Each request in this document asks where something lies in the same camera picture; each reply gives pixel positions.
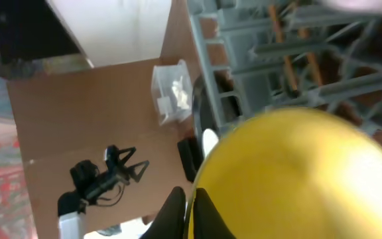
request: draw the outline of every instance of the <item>clear plastic container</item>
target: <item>clear plastic container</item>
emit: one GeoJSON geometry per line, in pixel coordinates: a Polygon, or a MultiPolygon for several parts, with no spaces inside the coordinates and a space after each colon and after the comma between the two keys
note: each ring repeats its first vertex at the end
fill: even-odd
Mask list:
{"type": "Polygon", "coordinates": [[[160,125],[191,115],[192,85],[184,60],[175,66],[155,66],[151,94],[160,125]]]}

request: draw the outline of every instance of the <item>yellow bowl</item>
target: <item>yellow bowl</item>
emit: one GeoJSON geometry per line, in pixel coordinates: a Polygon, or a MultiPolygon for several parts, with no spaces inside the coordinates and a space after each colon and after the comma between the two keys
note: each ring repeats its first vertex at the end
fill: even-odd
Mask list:
{"type": "Polygon", "coordinates": [[[236,238],[382,238],[382,147],[318,110],[243,123],[204,161],[194,195],[197,188],[236,238]]]}

